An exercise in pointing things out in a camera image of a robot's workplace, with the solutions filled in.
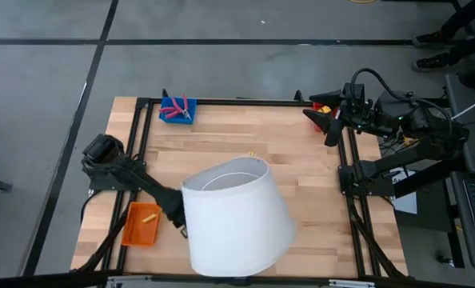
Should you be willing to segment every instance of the blue container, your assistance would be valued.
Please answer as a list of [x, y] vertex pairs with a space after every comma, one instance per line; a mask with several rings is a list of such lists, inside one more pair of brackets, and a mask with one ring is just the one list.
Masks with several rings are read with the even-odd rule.
[[[172, 99], [175, 99], [176, 103], [179, 107], [184, 108], [184, 101], [182, 97], [179, 98], [171, 98], [171, 97], [163, 97], [161, 100], [161, 108], [166, 107], [174, 107], [172, 103]], [[190, 114], [191, 119], [185, 118], [183, 114], [178, 114], [177, 116], [167, 119], [166, 115], [169, 113], [160, 113], [159, 118], [167, 123], [178, 123], [178, 124], [193, 124], [193, 120], [195, 119], [195, 110], [197, 108], [197, 99], [188, 98], [188, 113]]]

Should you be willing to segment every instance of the person's leg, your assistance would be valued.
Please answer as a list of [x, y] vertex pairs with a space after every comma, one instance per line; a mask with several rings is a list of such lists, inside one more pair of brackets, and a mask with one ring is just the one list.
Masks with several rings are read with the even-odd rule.
[[462, 58], [475, 53], [475, 38], [458, 43], [448, 53], [417, 60], [412, 68], [418, 72], [431, 71], [458, 63]]
[[456, 32], [463, 26], [471, 23], [475, 19], [475, 0], [457, 11], [442, 28], [431, 34], [416, 36], [412, 39], [415, 47], [424, 48], [428, 46], [444, 48], [443, 42], [454, 37]]

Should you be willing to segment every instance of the orange object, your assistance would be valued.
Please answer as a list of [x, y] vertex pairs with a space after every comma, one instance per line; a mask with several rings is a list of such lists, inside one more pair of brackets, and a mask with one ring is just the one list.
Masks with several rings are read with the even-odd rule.
[[[156, 241], [161, 212], [161, 207], [154, 203], [132, 202], [124, 226], [122, 245], [152, 246]], [[148, 222], [142, 221], [152, 214], [156, 214], [157, 217]]]

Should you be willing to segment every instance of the red-handled pliers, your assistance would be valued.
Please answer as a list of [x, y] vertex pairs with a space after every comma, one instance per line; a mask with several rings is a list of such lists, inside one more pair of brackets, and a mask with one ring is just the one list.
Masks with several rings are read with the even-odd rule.
[[172, 104], [174, 104], [174, 107], [166, 107], [166, 108], [161, 108], [159, 110], [159, 113], [169, 113], [169, 112], [172, 112], [172, 113], [169, 113], [166, 115], [166, 118], [167, 119], [170, 119], [170, 118], [173, 118], [179, 114], [183, 114], [184, 115], [184, 118], [188, 118], [189, 120], [191, 120], [191, 117], [190, 117], [190, 113], [188, 113], [188, 99], [186, 98], [186, 96], [183, 94], [181, 94], [182, 96], [182, 100], [184, 101], [184, 109], [182, 109], [178, 104], [177, 102], [175, 101], [175, 98], [172, 98]]

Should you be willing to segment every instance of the gray floor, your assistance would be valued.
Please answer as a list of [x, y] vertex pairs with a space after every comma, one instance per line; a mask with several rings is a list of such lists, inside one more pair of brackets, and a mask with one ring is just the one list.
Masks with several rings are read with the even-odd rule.
[[[98, 38], [109, 7], [110, 0], [0, 0], [0, 38]], [[452, 13], [450, 4], [379, 0], [369, 5], [346, 0], [121, 0], [110, 38], [406, 39], [436, 30]], [[10, 194], [0, 192], [0, 277], [18, 272], [94, 50], [0, 46], [0, 179], [14, 184]], [[291, 99], [298, 89], [304, 95], [339, 89], [355, 70], [367, 66], [395, 90], [437, 98], [444, 74], [463, 69], [467, 61], [434, 74], [409, 69], [414, 59], [435, 53], [380, 46], [107, 46], [38, 273], [69, 269], [88, 189], [81, 150], [106, 128], [115, 96], [159, 97], [166, 88], [196, 98]], [[371, 77], [360, 81], [368, 97], [381, 93]], [[448, 253], [444, 234], [407, 227], [400, 227], [400, 233], [411, 275], [475, 285], [475, 269], [468, 262], [465, 270], [453, 270], [433, 260], [437, 250]]]

